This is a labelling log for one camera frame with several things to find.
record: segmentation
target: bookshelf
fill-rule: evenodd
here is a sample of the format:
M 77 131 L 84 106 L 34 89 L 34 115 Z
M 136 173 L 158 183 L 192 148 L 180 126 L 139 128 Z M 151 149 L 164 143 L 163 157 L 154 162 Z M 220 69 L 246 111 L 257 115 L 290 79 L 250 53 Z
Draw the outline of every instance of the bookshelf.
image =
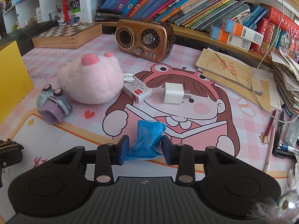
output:
M 100 22 L 103 26 L 112 26 L 112 27 L 116 27 L 117 22 Z M 204 32 L 200 32 L 197 30 L 193 30 L 190 28 L 185 28 L 185 27 L 179 27 L 176 25 L 171 25 L 173 27 L 173 31 L 175 35 L 179 35 L 179 36 L 183 36 L 183 37 L 187 37 L 190 39 L 195 39 L 198 41 L 202 41 L 202 42 L 206 42 L 209 44 L 213 44 L 215 46 L 221 47 L 223 49 L 227 49 L 230 50 L 232 52 L 238 53 L 242 56 L 246 56 L 247 58 L 254 60 L 256 62 L 260 62 L 261 59 L 263 58 L 263 55 L 256 52 L 256 51 L 245 51 L 242 50 L 238 47 L 232 46 L 230 44 L 226 44 L 223 43 L 221 41 L 218 40 L 213 40 L 210 38 L 209 34 L 204 33 Z M 263 64 L 266 66 L 272 66 L 272 61 L 270 60 L 270 58 L 268 56 L 266 56 L 266 58 L 263 61 Z

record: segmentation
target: toy car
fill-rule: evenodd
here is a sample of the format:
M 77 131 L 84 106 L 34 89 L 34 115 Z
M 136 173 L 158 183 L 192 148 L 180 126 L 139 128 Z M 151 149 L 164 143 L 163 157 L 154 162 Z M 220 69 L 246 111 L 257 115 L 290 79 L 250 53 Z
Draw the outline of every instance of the toy car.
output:
M 36 105 L 37 111 L 49 125 L 62 123 L 62 118 L 73 109 L 62 88 L 54 90 L 51 84 L 46 84 L 41 90 Z

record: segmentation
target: red hanging ornament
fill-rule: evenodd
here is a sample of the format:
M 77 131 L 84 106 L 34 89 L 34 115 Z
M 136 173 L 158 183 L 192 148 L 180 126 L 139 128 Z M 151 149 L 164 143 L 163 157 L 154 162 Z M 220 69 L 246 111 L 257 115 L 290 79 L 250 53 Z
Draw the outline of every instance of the red hanging ornament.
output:
M 69 22 L 70 21 L 70 17 L 68 16 L 68 5 L 66 3 L 66 0 L 62 0 L 62 12 L 64 15 L 64 22 Z

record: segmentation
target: chessboard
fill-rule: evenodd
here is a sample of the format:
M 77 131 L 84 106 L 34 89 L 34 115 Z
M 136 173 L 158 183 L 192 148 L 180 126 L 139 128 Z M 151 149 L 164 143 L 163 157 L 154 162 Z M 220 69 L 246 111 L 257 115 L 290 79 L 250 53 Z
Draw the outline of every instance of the chessboard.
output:
M 101 24 L 61 25 L 32 38 L 32 42 L 35 48 L 77 49 L 101 34 Z

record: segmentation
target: radio knob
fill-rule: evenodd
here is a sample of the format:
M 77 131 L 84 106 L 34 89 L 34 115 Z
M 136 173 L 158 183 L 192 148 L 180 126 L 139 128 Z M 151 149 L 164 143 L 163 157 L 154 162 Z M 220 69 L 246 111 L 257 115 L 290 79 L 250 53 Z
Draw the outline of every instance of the radio knob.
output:
M 155 37 L 152 34 L 146 34 L 143 36 L 142 42 L 147 45 L 153 44 L 155 42 Z
M 143 49 L 142 49 L 142 47 L 138 46 L 138 47 L 135 49 L 135 54 L 136 54 L 136 55 L 142 55 L 142 54 L 143 54 Z

